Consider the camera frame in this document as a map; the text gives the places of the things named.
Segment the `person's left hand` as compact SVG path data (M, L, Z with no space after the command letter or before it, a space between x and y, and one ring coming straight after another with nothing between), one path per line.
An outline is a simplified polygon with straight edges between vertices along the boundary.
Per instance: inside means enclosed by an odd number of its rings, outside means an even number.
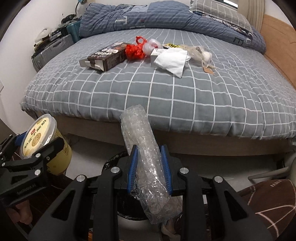
M21 222L29 225L33 220L30 203L28 200L17 204L15 208L7 208L6 212L13 223Z

